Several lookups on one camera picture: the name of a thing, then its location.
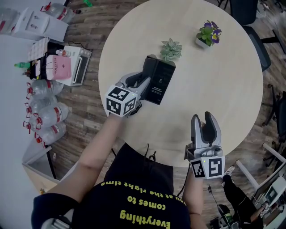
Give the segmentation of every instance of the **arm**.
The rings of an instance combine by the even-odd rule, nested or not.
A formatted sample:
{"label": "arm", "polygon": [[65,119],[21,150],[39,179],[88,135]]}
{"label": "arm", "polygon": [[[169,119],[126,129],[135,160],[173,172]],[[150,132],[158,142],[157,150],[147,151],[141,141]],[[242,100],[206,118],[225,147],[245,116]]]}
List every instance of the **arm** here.
{"label": "arm", "polygon": [[110,114],[101,130],[82,152],[75,170],[48,193],[63,194],[81,202],[97,181],[115,142],[122,119]]}
{"label": "arm", "polygon": [[202,210],[204,205],[203,180],[195,179],[190,171],[187,177],[183,200],[189,210],[192,229],[207,229],[202,220]]}

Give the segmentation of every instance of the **potted plant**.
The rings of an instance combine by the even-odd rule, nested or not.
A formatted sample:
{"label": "potted plant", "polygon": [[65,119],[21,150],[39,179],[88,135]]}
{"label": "potted plant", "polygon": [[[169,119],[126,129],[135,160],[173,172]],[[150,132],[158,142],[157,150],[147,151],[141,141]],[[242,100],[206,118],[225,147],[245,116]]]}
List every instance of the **potted plant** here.
{"label": "potted plant", "polygon": [[168,62],[174,58],[180,58],[182,45],[179,42],[173,41],[171,38],[169,41],[162,41],[163,47],[161,49],[161,57],[164,61]]}
{"label": "potted plant", "polygon": [[213,21],[207,20],[204,27],[200,28],[200,33],[197,34],[196,43],[203,48],[208,48],[215,43],[219,43],[221,33],[222,31]]}

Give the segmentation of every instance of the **succulent plant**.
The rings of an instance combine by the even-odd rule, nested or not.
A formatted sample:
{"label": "succulent plant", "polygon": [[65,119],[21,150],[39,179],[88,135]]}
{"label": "succulent plant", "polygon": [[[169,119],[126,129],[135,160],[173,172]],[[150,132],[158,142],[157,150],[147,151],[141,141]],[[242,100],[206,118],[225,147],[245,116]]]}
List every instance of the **succulent plant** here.
{"label": "succulent plant", "polygon": [[180,58],[182,45],[179,45],[179,42],[173,41],[171,38],[169,41],[162,41],[163,48],[161,50],[161,56],[164,61],[168,62],[174,58]]}

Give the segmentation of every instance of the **wooden floor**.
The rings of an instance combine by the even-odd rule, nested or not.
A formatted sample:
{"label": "wooden floor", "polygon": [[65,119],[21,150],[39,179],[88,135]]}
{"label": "wooden floor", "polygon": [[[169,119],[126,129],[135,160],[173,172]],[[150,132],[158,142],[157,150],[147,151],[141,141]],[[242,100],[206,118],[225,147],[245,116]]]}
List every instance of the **wooden floor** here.
{"label": "wooden floor", "polygon": [[[65,121],[67,124],[66,135],[52,144],[53,149],[51,153],[56,153],[57,155],[53,165],[56,176],[59,179],[76,163],[83,149],[100,130],[106,119],[98,87],[98,66],[104,43],[116,23],[131,9],[145,2],[145,0],[128,0],[126,2],[124,0],[92,0],[91,2],[94,5],[91,8],[87,8],[82,0],[72,0],[68,5],[72,9],[81,9],[82,13],[73,18],[67,30],[65,43],[68,44],[70,41],[80,42],[86,48],[93,49],[93,53],[85,75],[84,84],[80,87],[65,86],[58,96],[59,101],[67,104],[71,111]],[[209,2],[217,5],[216,0],[209,0]],[[261,38],[273,36],[272,29],[277,29],[281,16],[279,14],[280,11],[272,4],[272,1],[268,0],[266,3],[271,7],[271,11],[267,12],[267,17],[256,19],[254,24],[251,25]],[[272,103],[270,89],[267,85],[269,83],[273,84],[277,93],[286,90],[286,63],[284,60],[279,59],[283,52],[278,44],[266,44],[265,46],[270,55],[272,65],[263,73],[263,102]],[[226,167],[235,164],[235,161],[239,159],[259,183],[265,180],[267,175],[271,174],[273,170],[272,167],[265,168],[263,157],[268,156],[269,153],[265,153],[262,148],[264,142],[271,145],[271,142],[277,139],[276,123],[273,120],[268,126],[262,127],[262,123],[270,111],[269,107],[261,107],[250,133],[226,157]],[[120,141],[116,143],[114,146],[115,150],[118,150],[120,144]],[[104,178],[105,172],[113,159],[113,154],[110,154],[98,182]],[[186,172],[187,168],[174,168],[175,194],[179,192],[184,184]],[[252,186],[238,168],[234,171],[233,180],[245,193],[253,194]],[[216,201],[231,208],[225,198],[221,181],[219,179],[205,181],[204,189],[207,189],[209,184],[212,187]],[[208,223],[217,215],[215,201],[212,195],[205,191],[203,212],[205,222]]]}

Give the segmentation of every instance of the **flower pot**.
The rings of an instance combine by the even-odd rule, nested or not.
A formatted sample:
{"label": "flower pot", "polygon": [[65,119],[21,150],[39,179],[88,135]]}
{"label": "flower pot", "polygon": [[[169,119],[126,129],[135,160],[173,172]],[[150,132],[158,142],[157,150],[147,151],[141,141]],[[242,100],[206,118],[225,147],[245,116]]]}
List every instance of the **flower pot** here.
{"label": "flower pot", "polygon": [[209,48],[210,47],[206,43],[204,43],[201,39],[198,39],[198,38],[196,39],[196,44],[202,48]]}

